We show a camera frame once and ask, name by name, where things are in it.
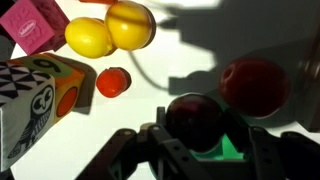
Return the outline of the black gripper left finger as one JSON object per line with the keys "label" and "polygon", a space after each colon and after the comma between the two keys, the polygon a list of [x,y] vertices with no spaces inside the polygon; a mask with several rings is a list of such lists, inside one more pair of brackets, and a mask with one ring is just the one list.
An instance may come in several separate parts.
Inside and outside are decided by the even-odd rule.
{"label": "black gripper left finger", "polygon": [[157,180],[212,180],[164,124],[165,108],[158,107],[156,122],[143,124],[139,132],[117,130],[76,180],[127,180],[142,162],[151,164]]}

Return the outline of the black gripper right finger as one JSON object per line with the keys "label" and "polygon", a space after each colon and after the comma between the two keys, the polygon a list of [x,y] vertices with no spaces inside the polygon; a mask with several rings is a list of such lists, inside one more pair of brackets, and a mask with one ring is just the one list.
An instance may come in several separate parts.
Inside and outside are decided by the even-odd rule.
{"label": "black gripper right finger", "polygon": [[229,139],[243,153],[229,165],[231,180],[320,180],[320,145],[302,134],[276,137],[236,116],[229,118]]}

